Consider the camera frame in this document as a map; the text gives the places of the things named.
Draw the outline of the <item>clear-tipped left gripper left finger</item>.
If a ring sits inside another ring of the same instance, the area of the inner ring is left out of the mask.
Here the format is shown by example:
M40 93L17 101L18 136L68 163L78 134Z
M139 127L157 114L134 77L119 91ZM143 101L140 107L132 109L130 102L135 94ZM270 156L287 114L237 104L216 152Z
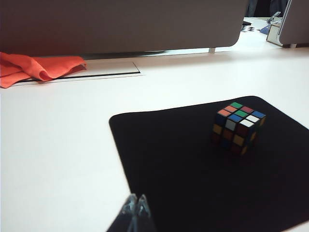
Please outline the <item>clear-tipped left gripper left finger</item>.
M137 232L137 196L130 194L123 204L117 217L107 229L108 232Z

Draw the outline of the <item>clear-tipped left gripper right finger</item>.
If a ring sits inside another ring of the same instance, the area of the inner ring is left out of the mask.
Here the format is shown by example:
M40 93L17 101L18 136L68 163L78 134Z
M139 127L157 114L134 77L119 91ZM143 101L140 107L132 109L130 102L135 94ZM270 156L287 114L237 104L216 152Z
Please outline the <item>clear-tipped left gripper right finger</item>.
M142 194L130 194L127 201L127 213L130 217L128 232L156 232L147 198Z

